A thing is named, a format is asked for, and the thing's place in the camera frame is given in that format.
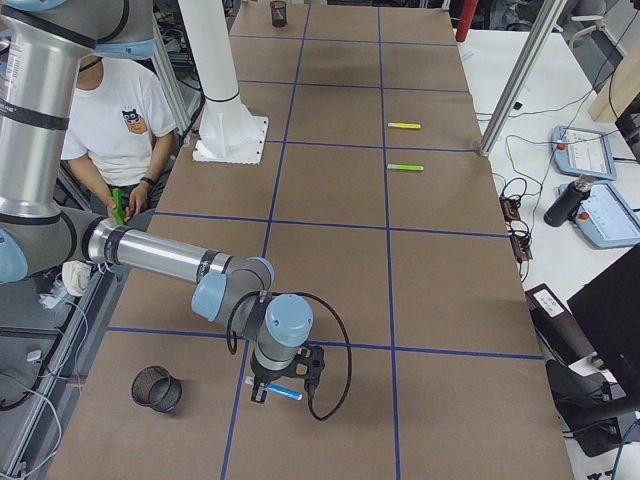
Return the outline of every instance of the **white desk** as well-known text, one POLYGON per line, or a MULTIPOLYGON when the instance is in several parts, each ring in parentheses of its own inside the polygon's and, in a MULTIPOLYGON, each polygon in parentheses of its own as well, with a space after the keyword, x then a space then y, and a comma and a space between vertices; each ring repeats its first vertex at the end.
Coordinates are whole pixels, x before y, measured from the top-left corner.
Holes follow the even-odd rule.
MULTIPOLYGON (((473 95, 477 113, 493 112, 504 85, 513 69, 517 57, 526 40, 526 33, 478 31, 469 32, 467 41, 459 45, 463 66, 473 95)), ((580 99, 591 89, 591 84, 573 57, 562 37, 553 34, 549 38, 538 62, 526 82, 518 101, 523 104, 519 111, 535 112, 556 109, 580 99)), ((507 180, 521 176, 514 172, 505 148, 508 135, 518 135, 535 142, 549 141, 551 130, 559 124, 567 125, 578 112, 573 126, 611 132, 613 124, 595 123, 591 120, 588 107, 595 99, 592 92, 584 104, 582 102, 567 106, 559 112, 548 112, 537 115, 525 115, 512 118, 507 122, 501 137, 496 143, 489 160, 494 173, 507 180)), ((489 115, 478 115, 480 127, 484 131, 489 115)), ((619 133, 609 136, 615 158, 632 159, 633 154, 619 133)), ((542 181, 549 165, 551 148, 549 145, 531 145, 517 138, 509 139, 509 147, 516 168, 542 181)), ((618 180, 616 188, 625 197, 632 208, 640 207, 640 165, 637 163, 616 163, 618 180)), ((624 254, 627 248, 597 249, 580 233, 577 227, 567 222, 554 228, 544 223, 544 212, 557 197, 556 187, 568 183, 575 177, 558 173, 551 166, 544 183, 540 203, 534 211, 536 198, 525 197, 520 214, 530 227, 533 227, 533 243, 531 246, 533 260, 529 265, 529 273, 524 282, 524 289, 540 283, 546 283, 566 301, 582 285, 589 282, 598 273, 624 254)), ((514 185, 508 193, 520 193, 521 183, 514 185)), ((502 189, 502 181, 496 181, 498 191, 502 189)), ((529 181, 528 192, 536 193, 537 185, 529 181)), ((584 455, 577 442, 567 441, 567 450, 571 457, 576 479, 586 480, 589 475, 602 473, 611 469, 616 451, 608 452, 595 458, 584 455)), ((637 480, 640 472, 640 445, 625 447, 618 480, 637 480)))

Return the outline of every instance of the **green marker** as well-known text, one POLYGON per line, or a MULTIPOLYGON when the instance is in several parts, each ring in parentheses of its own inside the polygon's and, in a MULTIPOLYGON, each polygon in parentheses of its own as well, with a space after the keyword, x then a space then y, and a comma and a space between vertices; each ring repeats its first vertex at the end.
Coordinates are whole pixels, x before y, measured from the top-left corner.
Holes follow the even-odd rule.
POLYGON ((111 198, 113 203, 116 204, 116 208, 113 209, 113 218, 118 225, 124 225, 124 210, 122 209, 122 192, 119 188, 114 188, 111 191, 111 198))
POLYGON ((422 165, 398 165, 396 163, 390 163, 387 165, 387 170, 404 170, 405 172, 421 172, 424 170, 422 165))

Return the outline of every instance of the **marker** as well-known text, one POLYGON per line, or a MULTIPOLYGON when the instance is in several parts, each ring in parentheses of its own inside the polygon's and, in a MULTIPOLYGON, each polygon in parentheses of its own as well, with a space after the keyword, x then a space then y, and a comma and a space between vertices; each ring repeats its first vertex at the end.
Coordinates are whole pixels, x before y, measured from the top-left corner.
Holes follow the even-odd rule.
MULTIPOLYGON (((247 385, 253 385, 253 378, 246 377, 244 379, 244 383, 247 385)), ((302 394, 300 392, 296 392, 295 390, 290 390, 285 387, 281 387, 280 385, 275 385, 270 383, 265 387, 267 392, 277 393, 278 395, 282 395, 283 397, 290 398, 291 400, 302 400, 302 394)))
POLYGON ((388 123, 387 126, 389 128, 404 128, 406 130, 420 130, 422 128, 422 125, 420 125, 419 123, 397 123, 397 122, 391 122, 388 123))
POLYGON ((111 198, 115 203, 116 208, 113 209, 113 218, 118 225, 124 225, 124 209, 122 208, 122 192, 119 188, 114 188, 111 191, 111 198))
POLYGON ((422 172, 424 167, 422 165, 398 165, 390 163, 387 165, 387 170, 403 170, 405 172, 422 172))

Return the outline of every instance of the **table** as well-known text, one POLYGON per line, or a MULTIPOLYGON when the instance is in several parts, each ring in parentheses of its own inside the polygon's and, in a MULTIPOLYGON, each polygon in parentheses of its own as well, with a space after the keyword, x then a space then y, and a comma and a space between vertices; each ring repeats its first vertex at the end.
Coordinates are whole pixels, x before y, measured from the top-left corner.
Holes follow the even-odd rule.
MULTIPOLYGON (((493 32, 472 30, 467 41, 459 45, 460 55, 473 95, 476 112, 490 113, 495 108, 507 78, 526 40, 526 33, 493 32)), ((536 112, 556 109, 573 100, 582 98, 591 89, 591 85, 578 65, 575 57, 559 34, 552 34, 541 53, 519 101, 523 108, 514 112, 536 112)), ((507 136, 519 135, 532 141, 547 141, 551 130, 559 124, 567 125, 575 117, 573 126, 611 132, 616 130, 613 124, 595 123, 587 110, 596 94, 591 92, 583 105, 580 102, 569 105, 557 112, 526 115, 510 119, 496 143, 489 160, 494 172, 507 180, 519 176, 514 172, 506 153, 507 136)), ((484 129, 486 115, 478 115, 480 128, 484 129)), ((634 158, 619 133, 609 136, 613 155, 618 159, 634 158)), ((550 160, 548 145, 531 145, 516 138, 509 140, 514 164, 523 173, 542 180, 547 172, 550 160)), ((633 207, 640 206, 640 165, 636 162, 616 163, 618 180, 615 186, 633 207)), ((622 256, 628 248, 597 249, 582 236, 570 222, 554 228, 544 223, 544 212, 557 197, 556 188, 568 183, 574 177, 560 174, 552 166, 545 179, 544 190, 537 208, 536 198, 524 200, 521 207, 523 219, 533 227, 532 253, 528 276, 524 281, 525 290, 546 283, 559 299, 566 302, 575 292, 597 276, 606 267, 622 256)), ((498 191, 502 189, 500 180, 496 182, 498 191)), ((510 193, 518 192, 516 185, 510 193)), ((537 191, 533 182, 529 191, 537 191)), ((583 375, 594 373, 594 368, 582 360, 572 368, 583 375)), ((616 451, 607 452, 595 458, 584 455, 577 442, 567 440, 574 476, 576 479, 594 478, 593 474, 602 474, 611 469, 616 451)), ((619 478, 634 478, 640 471, 640 446, 625 447, 619 478)))
MULTIPOLYGON (((354 343, 347 402, 325 423, 304 402, 252 404, 248 345, 227 353, 192 285, 135 271, 49 478, 570 479, 447 14, 287 8, 276 30, 245 4, 231 35, 243 102, 270 117, 262 162, 196 163, 192 141, 150 231, 262 253, 276 290, 331 303, 354 343), (130 399, 152 364, 183 379, 175 415, 130 399)), ((319 309, 311 338, 324 412, 345 348, 319 309)))

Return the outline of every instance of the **white pillar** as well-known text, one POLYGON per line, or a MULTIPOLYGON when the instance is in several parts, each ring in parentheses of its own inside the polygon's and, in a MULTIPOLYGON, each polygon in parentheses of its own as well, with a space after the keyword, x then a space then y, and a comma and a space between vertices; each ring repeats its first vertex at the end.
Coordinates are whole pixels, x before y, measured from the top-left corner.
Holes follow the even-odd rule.
POLYGON ((268 119, 242 104, 220 0, 179 0, 206 104, 193 158, 260 163, 268 119))

